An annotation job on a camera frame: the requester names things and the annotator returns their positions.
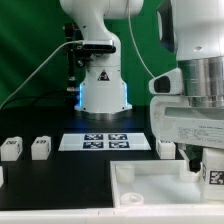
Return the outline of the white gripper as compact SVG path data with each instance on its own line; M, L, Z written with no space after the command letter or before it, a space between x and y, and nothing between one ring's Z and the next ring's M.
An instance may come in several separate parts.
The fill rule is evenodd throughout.
M190 107L183 96L155 96L150 120L158 140L187 144L182 157L190 172L201 170L202 147L224 149L223 108Z

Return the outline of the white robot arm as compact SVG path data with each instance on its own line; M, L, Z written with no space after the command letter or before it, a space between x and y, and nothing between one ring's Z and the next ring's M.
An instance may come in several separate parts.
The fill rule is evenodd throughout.
M121 42L107 19L130 18L144 0L60 0L83 36L75 46L86 77L77 110L114 116L130 110L121 78ZM175 69L153 78L149 90L156 148L200 149L191 171L224 171L224 0L163 0L157 9L161 44L176 56Z

